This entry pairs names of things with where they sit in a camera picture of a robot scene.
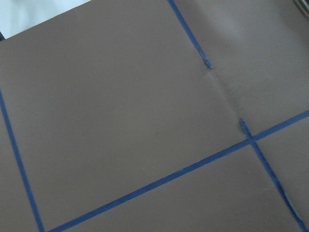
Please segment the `white bowl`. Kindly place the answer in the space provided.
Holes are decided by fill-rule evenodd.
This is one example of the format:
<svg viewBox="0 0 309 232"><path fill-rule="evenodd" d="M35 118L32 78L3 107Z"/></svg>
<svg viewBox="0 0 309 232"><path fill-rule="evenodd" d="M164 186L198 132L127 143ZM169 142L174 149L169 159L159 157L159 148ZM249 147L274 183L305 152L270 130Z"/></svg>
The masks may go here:
<svg viewBox="0 0 309 232"><path fill-rule="evenodd" d="M309 1L308 0L295 0L295 2L303 13L307 15L309 14Z"/></svg>

